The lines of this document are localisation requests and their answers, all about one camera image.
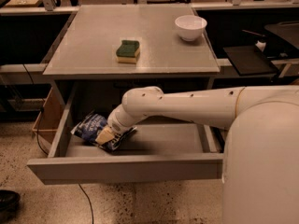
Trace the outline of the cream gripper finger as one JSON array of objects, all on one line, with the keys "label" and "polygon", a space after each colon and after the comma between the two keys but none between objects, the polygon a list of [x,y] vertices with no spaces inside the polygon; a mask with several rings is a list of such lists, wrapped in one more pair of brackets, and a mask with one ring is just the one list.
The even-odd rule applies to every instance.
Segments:
[{"label": "cream gripper finger", "polygon": [[113,140],[115,137],[115,134],[111,130],[109,126],[105,126],[104,129],[97,135],[95,142],[102,146],[103,144]]}]

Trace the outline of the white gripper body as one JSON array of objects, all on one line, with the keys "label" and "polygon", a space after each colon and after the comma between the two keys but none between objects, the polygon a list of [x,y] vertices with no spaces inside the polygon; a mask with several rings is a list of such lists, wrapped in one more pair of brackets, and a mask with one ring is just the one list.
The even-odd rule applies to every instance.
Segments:
[{"label": "white gripper body", "polygon": [[123,134],[145,118],[144,115],[131,115],[123,105],[118,105],[108,116],[107,125],[114,133]]}]

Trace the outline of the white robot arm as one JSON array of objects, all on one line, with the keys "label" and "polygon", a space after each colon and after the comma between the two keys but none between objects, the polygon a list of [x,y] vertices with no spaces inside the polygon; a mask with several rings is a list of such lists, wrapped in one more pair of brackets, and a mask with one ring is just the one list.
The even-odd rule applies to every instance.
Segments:
[{"label": "white robot arm", "polygon": [[164,116],[223,128],[222,224],[299,224],[299,89],[237,87],[165,94],[131,89],[97,135],[116,143],[139,121]]}]

